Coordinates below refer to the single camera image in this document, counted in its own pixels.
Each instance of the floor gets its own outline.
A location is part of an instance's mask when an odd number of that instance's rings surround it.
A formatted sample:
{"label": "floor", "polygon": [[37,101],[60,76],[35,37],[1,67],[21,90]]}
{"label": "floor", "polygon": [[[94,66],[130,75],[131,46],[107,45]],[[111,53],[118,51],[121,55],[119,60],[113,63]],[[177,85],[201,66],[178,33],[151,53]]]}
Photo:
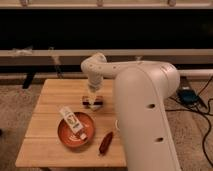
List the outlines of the floor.
{"label": "floor", "polygon": [[[36,78],[29,89],[22,89],[23,75],[0,76],[0,128],[4,131],[0,138],[0,171],[39,171],[38,168],[16,168],[18,155],[24,134],[43,81],[46,77]],[[206,80],[192,80],[192,87],[198,92]],[[202,93],[206,101],[213,96],[213,83]],[[166,109],[180,108],[175,102],[167,99]],[[212,168],[205,159],[201,140],[207,129],[207,123],[202,117],[190,112],[168,112],[175,147],[183,171],[210,171]],[[207,141],[207,152],[213,160],[213,133]],[[84,168],[56,169],[54,171],[125,171],[126,168]]]}

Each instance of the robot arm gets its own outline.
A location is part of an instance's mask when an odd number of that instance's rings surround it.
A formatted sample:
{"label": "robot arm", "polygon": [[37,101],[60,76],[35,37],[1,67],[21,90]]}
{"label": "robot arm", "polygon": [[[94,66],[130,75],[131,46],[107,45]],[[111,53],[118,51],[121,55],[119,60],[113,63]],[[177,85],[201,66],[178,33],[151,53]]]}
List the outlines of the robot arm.
{"label": "robot arm", "polygon": [[163,99],[179,85],[169,63],[134,61],[107,63],[97,53],[82,62],[92,91],[104,77],[115,78],[115,110],[129,171],[180,171]]}

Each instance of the orange bowl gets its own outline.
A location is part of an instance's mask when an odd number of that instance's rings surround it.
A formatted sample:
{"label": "orange bowl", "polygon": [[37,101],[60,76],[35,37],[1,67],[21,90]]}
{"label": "orange bowl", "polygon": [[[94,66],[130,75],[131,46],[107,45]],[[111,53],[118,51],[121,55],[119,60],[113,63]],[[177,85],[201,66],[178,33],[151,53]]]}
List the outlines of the orange bowl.
{"label": "orange bowl", "polygon": [[58,137],[65,146],[70,148],[81,147],[82,145],[91,141],[95,134],[95,127],[92,118],[83,112],[74,113],[79,121],[83,124],[87,139],[81,140],[80,138],[76,137],[64,119],[62,119],[58,126]]}

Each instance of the black wall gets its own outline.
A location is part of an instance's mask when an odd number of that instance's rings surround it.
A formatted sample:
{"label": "black wall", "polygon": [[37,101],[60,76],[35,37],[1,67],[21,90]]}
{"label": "black wall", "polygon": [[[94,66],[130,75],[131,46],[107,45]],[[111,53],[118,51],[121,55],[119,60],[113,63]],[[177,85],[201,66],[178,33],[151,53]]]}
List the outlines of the black wall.
{"label": "black wall", "polygon": [[0,50],[213,48],[213,10],[0,10]]}

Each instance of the wooden table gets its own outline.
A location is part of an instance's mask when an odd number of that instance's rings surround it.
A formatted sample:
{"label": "wooden table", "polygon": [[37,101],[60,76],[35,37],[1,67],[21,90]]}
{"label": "wooden table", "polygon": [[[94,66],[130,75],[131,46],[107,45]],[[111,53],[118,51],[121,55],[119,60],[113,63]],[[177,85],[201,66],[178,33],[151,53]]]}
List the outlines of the wooden table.
{"label": "wooden table", "polygon": [[[17,167],[125,167],[123,147],[115,128],[112,98],[112,80],[104,80],[98,92],[104,97],[104,106],[93,112],[81,102],[86,95],[87,80],[48,79],[45,81],[37,105],[21,146]],[[96,133],[93,141],[79,150],[66,148],[59,140],[57,128],[62,117],[59,109],[67,105],[73,111],[89,114],[94,120]],[[106,133],[115,136],[108,153],[99,156],[98,148]]]}

